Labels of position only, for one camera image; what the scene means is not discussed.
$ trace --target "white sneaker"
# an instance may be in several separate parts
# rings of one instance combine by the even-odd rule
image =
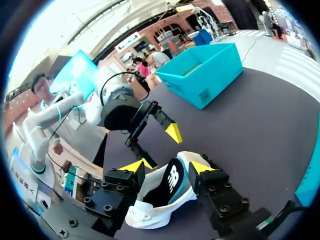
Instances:
[[[210,167],[198,153],[182,151],[167,165],[145,176],[134,206],[130,206],[125,222],[136,229],[166,226],[171,213],[190,200],[196,200],[189,179],[189,162]]]

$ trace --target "table surface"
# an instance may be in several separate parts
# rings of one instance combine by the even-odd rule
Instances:
[[[295,190],[310,162],[316,143],[319,103],[300,88],[264,72],[244,72],[205,109],[198,110],[159,84],[148,100],[156,100],[179,126],[183,143],[176,144],[153,118],[139,137],[159,167],[179,151],[205,153],[229,175],[233,187],[250,198],[250,209],[266,207],[276,214]],[[110,132],[104,169],[135,161],[125,147],[127,135]],[[271,235],[279,237],[297,214]],[[176,210],[170,223],[141,230],[123,224],[118,239],[209,240],[218,237],[197,201]]]

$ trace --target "ceiling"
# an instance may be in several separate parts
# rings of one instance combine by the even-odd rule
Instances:
[[[26,32],[9,75],[7,92],[19,87],[48,56],[53,63],[64,48],[71,55],[82,50],[94,57],[127,30],[165,12],[168,2],[176,4],[179,0],[52,1]]]

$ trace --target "blue bin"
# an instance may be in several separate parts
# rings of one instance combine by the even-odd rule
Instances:
[[[303,176],[303,179],[295,191],[296,197],[304,207],[312,204],[320,186],[320,123],[318,127],[317,139],[310,164]]]
[[[243,71],[236,45],[219,43],[191,47],[156,74],[170,91],[202,110]]]
[[[211,35],[204,29],[191,33],[189,37],[192,38],[197,46],[208,45],[213,40]]]

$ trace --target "blue screen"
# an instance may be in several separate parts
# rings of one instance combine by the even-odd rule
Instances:
[[[83,52],[77,52],[61,69],[50,86],[52,93],[68,91],[81,92],[84,100],[95,90],[95,74],[98,67]]]

